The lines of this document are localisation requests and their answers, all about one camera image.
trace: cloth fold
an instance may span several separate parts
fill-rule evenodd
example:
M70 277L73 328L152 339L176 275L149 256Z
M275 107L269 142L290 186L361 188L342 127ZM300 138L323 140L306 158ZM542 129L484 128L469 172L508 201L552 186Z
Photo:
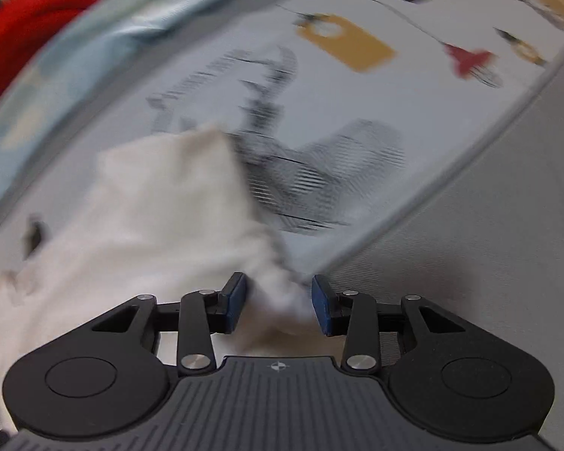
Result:
M0 280L0 389L19 357L112 307L138 294L170 303L219 290L234 271L252 290L236 332L213 337L218 360L337 354L341 342L319 332L308 292L271 236L223 132L149 136L107 151L69 226ZM175 361L171 340L160 351ZM0 415L12 429L1 399Z

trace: ribbed rubber surface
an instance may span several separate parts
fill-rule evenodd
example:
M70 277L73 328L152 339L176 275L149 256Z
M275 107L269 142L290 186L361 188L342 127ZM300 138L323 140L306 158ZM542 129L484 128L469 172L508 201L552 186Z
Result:
M371 378L330 358L230 357L182 380L135 429L92 443L20 432L3 451L546 451L534 437L474 445L444 441L407 422Z

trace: blue gripper pad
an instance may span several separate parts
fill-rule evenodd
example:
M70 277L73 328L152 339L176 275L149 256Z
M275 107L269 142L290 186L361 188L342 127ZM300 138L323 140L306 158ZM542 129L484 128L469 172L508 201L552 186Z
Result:
M247 276L244 273L234 273L220 292L220 297L227 299L226 334L231 334L236 328L247 299L247 289Z
M316 312L320 329L325 336L332 336L329 292L331 292L331 289L328 286L328 282L322 277L314 276L311 280L311 303Z

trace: red fabric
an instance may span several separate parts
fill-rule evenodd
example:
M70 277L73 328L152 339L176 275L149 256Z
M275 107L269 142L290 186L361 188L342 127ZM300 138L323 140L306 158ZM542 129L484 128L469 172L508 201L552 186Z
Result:
M96 0L10 0L0 7L0 96L33 55Z
M494 54L489 51L469 52L455 45L445 44L447 54L455 58L455 74L460 78L467 78L472 68L482 67L489 64Z

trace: logo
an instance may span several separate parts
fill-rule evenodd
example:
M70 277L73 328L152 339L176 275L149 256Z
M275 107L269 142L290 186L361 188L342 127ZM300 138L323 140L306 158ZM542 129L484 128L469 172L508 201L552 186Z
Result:
M286 363L282 363L282 361L276 361L275 363L270 364L269 367L277 373L290 368L290 366L288 366Z

